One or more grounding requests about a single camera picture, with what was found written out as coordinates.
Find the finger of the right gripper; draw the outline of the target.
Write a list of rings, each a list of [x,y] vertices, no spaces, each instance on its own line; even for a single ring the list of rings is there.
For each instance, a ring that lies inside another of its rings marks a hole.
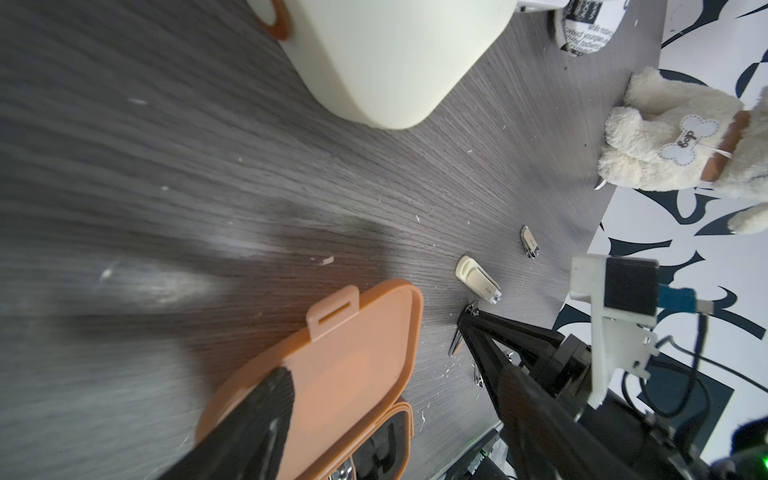
[[[499,381],[503,370],[511,366],[500,345],[516,352],[524,367],[533,371],[543,360],[547,363],[564,342],[564,336],[551,329],[507,319],[477,308],[459,315],[457,328],[472,354],[494,410],[502,419]]]

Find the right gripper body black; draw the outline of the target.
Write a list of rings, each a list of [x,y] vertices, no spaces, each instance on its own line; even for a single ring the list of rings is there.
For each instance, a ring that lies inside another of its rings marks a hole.
[[[574,336],[501,368],[497,412],[518,478],[707,478],[707,465],[660,417],[614,393],[587,405],[590,373],[590,348]]]

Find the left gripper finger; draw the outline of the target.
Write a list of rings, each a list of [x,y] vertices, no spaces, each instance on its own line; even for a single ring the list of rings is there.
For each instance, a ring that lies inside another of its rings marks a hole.
[[[291,372],[276,368],[208,436],[161,477],[275,479],[295,390]]]

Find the brown nail clipper case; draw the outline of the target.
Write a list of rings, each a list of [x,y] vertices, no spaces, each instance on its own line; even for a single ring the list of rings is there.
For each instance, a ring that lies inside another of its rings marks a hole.
[[[244,364],[213,395],[196,429],[202,442],[275,368],[290,371],[295,401],[280,479],[320,479],[339,467],[400,397],[417,353],[421,291],[402,279],[366,292],[349,285],[315,303],[298,332]]]

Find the small silver clipper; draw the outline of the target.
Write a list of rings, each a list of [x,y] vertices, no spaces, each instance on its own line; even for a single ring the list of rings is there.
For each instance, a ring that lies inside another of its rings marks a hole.
[[[522,227],[520,237],[526,255],[531,259],[536,258],[540,253],[540,247],[527,225]]]

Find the cream nail clipper case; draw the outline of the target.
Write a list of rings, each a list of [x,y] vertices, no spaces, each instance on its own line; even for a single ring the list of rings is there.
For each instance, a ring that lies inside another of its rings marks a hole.
[[[514,1],[251,1],[312,96],[343,119],[411,128],[498,39]]]

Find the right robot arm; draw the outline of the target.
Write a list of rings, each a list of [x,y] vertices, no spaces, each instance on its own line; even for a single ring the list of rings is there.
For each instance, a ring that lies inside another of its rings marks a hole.
[[[520,479],[764,479],[767,421],[734,432],[731,454],[704,462],[692,444],[698,420],[673,429],[609,393],[591,407],[592,352],[573,335],[482,312],[460,314],[472,354],[504,427]]]

